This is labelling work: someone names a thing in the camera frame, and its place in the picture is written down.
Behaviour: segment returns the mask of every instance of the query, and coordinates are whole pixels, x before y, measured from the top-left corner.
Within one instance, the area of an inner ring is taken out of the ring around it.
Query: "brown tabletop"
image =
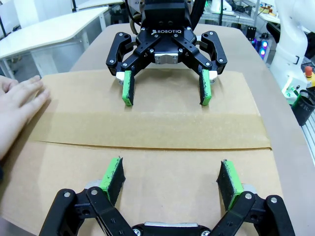
[[[296,235],[313,235],[315,167],[300,126],[277,82],[242,32],[234,28],[198,25],[194,33],[201,35],[209,30],[218,33],[228,60],[225,70],[242,72],[252,91],[271,140],[285,204]],[[107,69],[109,49],[115,34],[120,31],[132,35],[129,24],[107,27],[72,71]]]

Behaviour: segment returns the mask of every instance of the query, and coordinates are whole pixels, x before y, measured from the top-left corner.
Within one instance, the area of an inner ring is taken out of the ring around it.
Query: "black cup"
[[[300,126],[305,125],[315,109],[315,96],[307,90],[301,90],[292,105],[292,111]]]

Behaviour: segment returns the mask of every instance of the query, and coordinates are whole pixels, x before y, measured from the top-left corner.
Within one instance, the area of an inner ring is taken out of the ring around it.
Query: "white table leg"
[[[102,31],[105,30],[106,28],[106,22],[105,22],[105,18],[104,18],[104,14],[100,14],[99,16],[99,22],[100,22],[100,27],[102,28]]]
[[[57,74],[58,69],[54,62],[52,54],[47,50],[38,50],[31,52],[35,65],[41,77],[50,74]]]
[[[2,60],[5,66],[5,70],[3,70],[4,74],[6,77],[10,77],[11,79],[15,80],[15,76],[13,74],[13,71],[11,70],[8,62],[6,61],[6,59]]]
[[[84,50],[87,50],[87,48],[90,45],[90,42],[89,42],[88,34],[87,34],[85,29],[82,31],[82,36],[81,37],[82,37]]]

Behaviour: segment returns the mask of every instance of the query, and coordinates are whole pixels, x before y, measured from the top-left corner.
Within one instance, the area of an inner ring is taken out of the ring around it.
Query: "screw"
[[[203,232],[201,233],[201,236],[208,236],[209,233],[210,233],[210,231],[205,230],[205,231],[203,231]]]
[[[91,191],[91,194],[92,194],[92,195],[96,195],[96,194],[97,194],[97,190],[96,190],[96,189],[92,190],[92,191]]]
[[[65,198],[70,197],[70,193],[69,193],[69,192],[65,192],[65,193],[64,193],[64,197],[65,197]]]
[[[137,236],[141,236],[141,232],[140,230],[138,229],[133,229],[134,233],[137,235]]]
[[[276,198],[271,198],[271,202],[272,203],[277,203],[277,199]]]
[[[246,199],[252,199],[252,195],[250,193],[245,194]]]

